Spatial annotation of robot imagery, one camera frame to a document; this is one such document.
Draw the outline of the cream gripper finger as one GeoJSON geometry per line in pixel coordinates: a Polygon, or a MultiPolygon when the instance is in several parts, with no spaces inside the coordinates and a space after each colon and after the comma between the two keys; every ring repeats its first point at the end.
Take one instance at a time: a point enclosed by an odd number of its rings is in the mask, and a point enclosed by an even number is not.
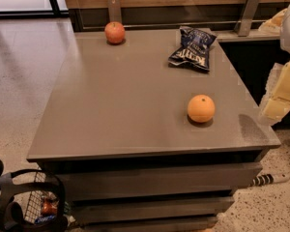
{"type": "Polygon", "coordinates": [[[280,12],[275,14],[272,18],[263,22],[259,26],[258,31],[263,33],[278,34],[280,32],[280,27],[285,13],[286,9],[281,10],[280,12]]]}
{"type": "Polygon", "coordinates": [[[260,122],[280,122],[290,111],[290,62],[274,64],[259,107],[260,122]]]}

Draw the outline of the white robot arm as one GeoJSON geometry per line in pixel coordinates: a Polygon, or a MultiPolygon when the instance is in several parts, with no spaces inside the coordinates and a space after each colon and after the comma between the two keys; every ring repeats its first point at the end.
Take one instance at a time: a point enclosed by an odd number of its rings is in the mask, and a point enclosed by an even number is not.
{"type": "MultiPolygon", "coordinates": [[[[280,48],[290,54],[290,5],[264,22],[259,30],[279,35],[280,48]]],[[[258,120],[272,126],[280,122],[290,111],[290,60],[275,63],[270,70],[266,93],[259,104],[258,120]]]]}

